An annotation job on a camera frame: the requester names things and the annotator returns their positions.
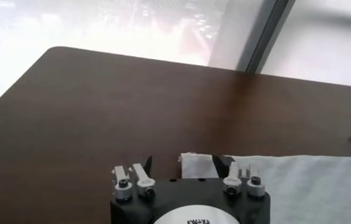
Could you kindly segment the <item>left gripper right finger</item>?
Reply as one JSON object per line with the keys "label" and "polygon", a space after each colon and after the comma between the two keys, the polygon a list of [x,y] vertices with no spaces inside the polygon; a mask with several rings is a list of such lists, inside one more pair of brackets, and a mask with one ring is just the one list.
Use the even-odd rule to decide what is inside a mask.
{"label": "left gripper right finger", "polygon": [[212,155],[218,177],[222,179],[224,193],[228,197],[246,194],[256,200],[265,196],[265,185],[259,168],[252,164],[240,164],[233,157]]}

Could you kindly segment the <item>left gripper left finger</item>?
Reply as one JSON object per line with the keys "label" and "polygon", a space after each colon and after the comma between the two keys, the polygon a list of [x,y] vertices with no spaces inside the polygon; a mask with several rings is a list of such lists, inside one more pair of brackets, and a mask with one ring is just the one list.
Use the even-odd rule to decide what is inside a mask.
{"label": "left gripper left finger", "polygon": [[111,173],[114,176],[114,196],[117,201],[130,201],[134,192],[146,200],[155,196],[156,181],[151,177],[153,158],[149,156],[144,164],[134,163],[128,169],[115,166]]}

